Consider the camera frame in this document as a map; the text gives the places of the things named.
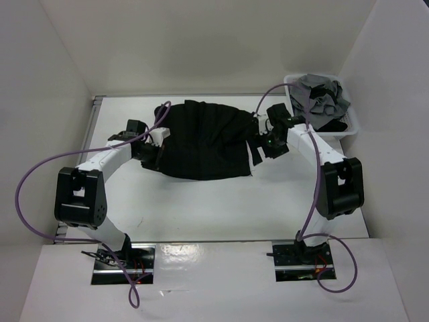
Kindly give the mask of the black skirt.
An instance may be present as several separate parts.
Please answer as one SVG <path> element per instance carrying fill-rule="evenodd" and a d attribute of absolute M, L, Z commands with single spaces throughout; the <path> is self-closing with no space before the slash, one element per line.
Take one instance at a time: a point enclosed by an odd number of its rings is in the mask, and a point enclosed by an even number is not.
<path fill-rule="evenodd" d="M 236 107 L 191 101 L 170 108 L 160 123 L 170 129 L 160 168 L 174 178 L 221 180 L 249 176 L 258 146 L 252 114 Z"/>

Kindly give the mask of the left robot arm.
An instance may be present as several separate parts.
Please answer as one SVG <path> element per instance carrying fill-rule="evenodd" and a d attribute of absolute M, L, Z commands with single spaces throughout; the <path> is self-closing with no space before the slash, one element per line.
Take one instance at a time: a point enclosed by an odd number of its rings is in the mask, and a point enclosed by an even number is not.
<path fill-rule="evenodd" d="M 138 253 L 130 237 L 108 218 L 105 183 L 122 165 L 135 159 L 158 167 L 166 127 L 148 129 L 144 122 L 129 120 L 126 130 L 112 135 L 102 151 L 75 168 L 64 167 L 58 173 L 55 218 L 111 249 L 109 259 L 118 268 L 128 267 Z"/>

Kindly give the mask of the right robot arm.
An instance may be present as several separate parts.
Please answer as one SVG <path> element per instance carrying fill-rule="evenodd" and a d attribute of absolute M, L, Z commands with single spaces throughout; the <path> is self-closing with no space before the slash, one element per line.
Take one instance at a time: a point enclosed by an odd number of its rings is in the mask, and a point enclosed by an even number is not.
<path fill-rule="evenodd" d="M 255 140 L 265 157 L 277 158 L 293 147 L 316 169 L 310 214 L 296 235 L 293 249 L 295 259 L 307 264 L 326 244 L 336 218 L 350 215 L 363 205 L 362 163 L 334 150 L 304 117 L 290 115 L 283 103 L 252 116 L 257 128 Z"/>

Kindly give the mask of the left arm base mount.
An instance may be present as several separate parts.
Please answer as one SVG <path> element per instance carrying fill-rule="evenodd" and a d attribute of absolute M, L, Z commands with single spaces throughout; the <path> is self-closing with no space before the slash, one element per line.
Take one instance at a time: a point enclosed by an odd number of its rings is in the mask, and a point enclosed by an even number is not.
<path fill-rule="evenodd" d="M 92 285 L 127 284 L 128 281 L 115 261 L 114 257 L 104 248 L 95 252 L 81 251 L 82 254 L 95 260 L 93 266 Z M 156 247 L 154 244 L 132 248 L 131 259 L 117 254 L 129 277 L 137 284 L 152 284 L 154 280 L 154 262 Z"/>

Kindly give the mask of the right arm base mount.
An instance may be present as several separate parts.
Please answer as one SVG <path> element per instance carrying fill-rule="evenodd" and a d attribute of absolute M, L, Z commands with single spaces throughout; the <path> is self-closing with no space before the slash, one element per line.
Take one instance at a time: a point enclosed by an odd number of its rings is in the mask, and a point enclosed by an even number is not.
<path fill-rule="evenodd" d="M 335 280 L 330 246 L 325 242 L 316 247 L 307 247 L 301 241 L 274 241 L 272 250 L 266 255 L 273 259 L 277 282 Z"/>

